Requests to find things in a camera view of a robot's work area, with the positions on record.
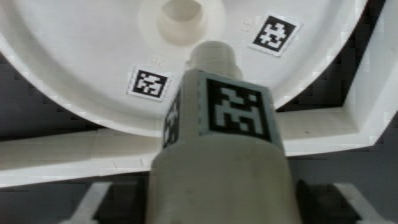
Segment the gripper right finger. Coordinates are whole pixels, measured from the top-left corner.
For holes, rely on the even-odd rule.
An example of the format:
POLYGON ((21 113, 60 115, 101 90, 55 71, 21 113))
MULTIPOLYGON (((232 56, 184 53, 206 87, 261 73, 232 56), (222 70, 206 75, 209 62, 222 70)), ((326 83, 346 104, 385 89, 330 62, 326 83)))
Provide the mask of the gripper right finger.
POLYGON ((302 224, 389 224, 350 183, 296 182, 302 224))

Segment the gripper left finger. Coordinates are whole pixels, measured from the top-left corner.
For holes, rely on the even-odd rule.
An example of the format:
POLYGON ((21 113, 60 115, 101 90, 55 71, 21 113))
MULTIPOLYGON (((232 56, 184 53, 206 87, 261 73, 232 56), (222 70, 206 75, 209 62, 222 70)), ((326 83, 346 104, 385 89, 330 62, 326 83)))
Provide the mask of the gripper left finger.
POLYGON ((145 182, 94 182, 58 224, 143 224, 145 182))

